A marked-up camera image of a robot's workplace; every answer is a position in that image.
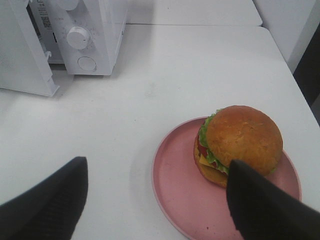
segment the fake burger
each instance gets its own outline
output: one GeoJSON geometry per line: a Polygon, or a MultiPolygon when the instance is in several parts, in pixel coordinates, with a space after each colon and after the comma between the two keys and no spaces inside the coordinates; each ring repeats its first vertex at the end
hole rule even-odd
{"type": "Polygon", "coordinates": [[[194,160],[201,174],[227,186],[229,165],[242,160],[266,176],[277,166],[283,140],[277,125],[249,106],[229,106],[209,116],[194,141],[194,160]]]}

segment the white microwave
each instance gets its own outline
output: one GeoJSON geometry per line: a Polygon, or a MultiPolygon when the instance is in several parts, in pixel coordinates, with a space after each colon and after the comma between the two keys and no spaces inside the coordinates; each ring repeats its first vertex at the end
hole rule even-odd
{"type": "Polygon", "coordinates": [[[110,75],[127,12],[127,0],[1,0],[0,87],[52,96],[49,64],[110,75]]]}

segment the table surface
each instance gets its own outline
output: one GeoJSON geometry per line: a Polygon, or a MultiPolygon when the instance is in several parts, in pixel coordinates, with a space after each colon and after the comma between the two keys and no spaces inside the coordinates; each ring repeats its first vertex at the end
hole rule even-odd
{"type": "Polygon", "coordinates": [[[129,24],[261,26],[252,0],[128,0],[129,24]]]}
{"type": "Polygon", "coordinates": [[[187,120],[248,105],[277,123],[302,201],[320,211],[320,128],[266,29],[128,25],[112,76],[53,72],[54,97],[0,90],[0,204],[86,156],[72,239],[185,239],[154,197],[157,147],[187,120]]]}

